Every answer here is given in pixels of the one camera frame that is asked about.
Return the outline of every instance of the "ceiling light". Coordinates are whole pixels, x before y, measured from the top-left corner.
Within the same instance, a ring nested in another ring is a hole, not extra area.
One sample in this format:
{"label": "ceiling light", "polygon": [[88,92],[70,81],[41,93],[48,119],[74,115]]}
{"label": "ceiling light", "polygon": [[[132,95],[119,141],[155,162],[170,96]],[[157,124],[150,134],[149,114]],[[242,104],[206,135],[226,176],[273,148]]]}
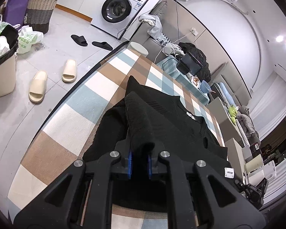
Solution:
{"label": "ceiling light", "polygon": [[276,41],[277,42],[282,42],[283,39],[284,39],[284,37],[280,35],[280,36],[277,36]]}

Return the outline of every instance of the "black garment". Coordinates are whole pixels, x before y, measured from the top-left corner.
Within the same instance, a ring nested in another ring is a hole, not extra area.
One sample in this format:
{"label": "black garment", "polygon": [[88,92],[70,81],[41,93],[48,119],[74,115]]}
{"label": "black garment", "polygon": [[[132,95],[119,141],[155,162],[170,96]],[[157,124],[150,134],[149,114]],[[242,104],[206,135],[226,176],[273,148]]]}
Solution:
{"label": "black garment", "polygon": [[206,56],[203,54],[202,50],[199,50],[196,48],[196,46],[192,43],[182,43],[180,42],[178,44],[181,47],[181,50],[184,53],[190,52],[191,54],[194,55],[196,59],[199,60],[200,63],[202,63],[203,68],[196,74],[196,76],[199,78],[200,81],[204,80],[207,83],[211,81],[211,73],[209,70],[209,64],[206,61]]}
{"label": "black garment", "polygon": [[[103,116],[84,161],[97,160],[113,151],[118,141],[125,139],[129,127],[130,148],[133,152],[132,180],[114,183],[113,202],[120,206],[155,212],[166,211],[165,185],[152,182],[140,161],[159,140],[167,151],[182,160],[195,163],[204,160],[224,177],[227,148],[220,147],[203,117],[187,115],[179,96],[166,95],[140,85],[130,76],[125,98]],[[233,179],[227,179],[233,185]]]}

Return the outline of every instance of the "wall outlet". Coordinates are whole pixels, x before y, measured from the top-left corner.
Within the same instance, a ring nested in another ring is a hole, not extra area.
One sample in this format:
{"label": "wall outlet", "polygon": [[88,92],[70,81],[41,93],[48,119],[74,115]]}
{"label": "wall outlet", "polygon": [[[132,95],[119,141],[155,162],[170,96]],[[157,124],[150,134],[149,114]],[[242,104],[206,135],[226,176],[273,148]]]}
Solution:
{"label": "wall outlet", "polygon": [[192,27],[190,31],[191,31],[191,33],[194,34],[195,36],[198,35],[198,32],[196,31],[195,28]]}

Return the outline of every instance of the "tile floor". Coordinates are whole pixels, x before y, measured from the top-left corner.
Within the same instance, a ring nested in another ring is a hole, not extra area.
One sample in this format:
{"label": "tile floor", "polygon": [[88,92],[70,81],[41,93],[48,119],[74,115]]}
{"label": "tile floor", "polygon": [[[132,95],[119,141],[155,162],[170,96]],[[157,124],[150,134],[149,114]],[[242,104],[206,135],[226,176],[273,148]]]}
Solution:
{"label": "tile floor", "polygon": [[[77,45],[71,35],[84,35],[87,47]],[[60,99],[109,51],[95,47],[92,41],[106,41],[113,48],[116,38],[91,26],[76,16],[54,9],[50,29],[43,38],[45,49],[18,55],[16,87],[0,97],[0,209],[7,215],[7,195],[12,180],[31,140]],[[78,76],[74,83],[61,80],[67,59],[75,59]],[[31,79],[38,70],[48,73],[47,89],[41,104],[28,98]]]}

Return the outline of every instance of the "beige slipper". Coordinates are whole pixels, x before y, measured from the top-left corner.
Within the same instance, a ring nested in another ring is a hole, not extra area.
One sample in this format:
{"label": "beige slipper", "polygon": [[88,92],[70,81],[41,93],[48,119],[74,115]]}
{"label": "beige slipper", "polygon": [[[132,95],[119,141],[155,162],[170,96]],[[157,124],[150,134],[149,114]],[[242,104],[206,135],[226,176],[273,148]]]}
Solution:
{"label": "beige slipper", "polygon": [[46,93],[47,86],[47,73],[39,70],[33,78],[30,89],[29,99],[32,102],[39,103],[43,100],[44,94]]}
{"label": "beige slipper", "polygon": [[77,77],[77,63],[73,59],[69,59],[63,71],[62,80],[66,83],[73,82]]}

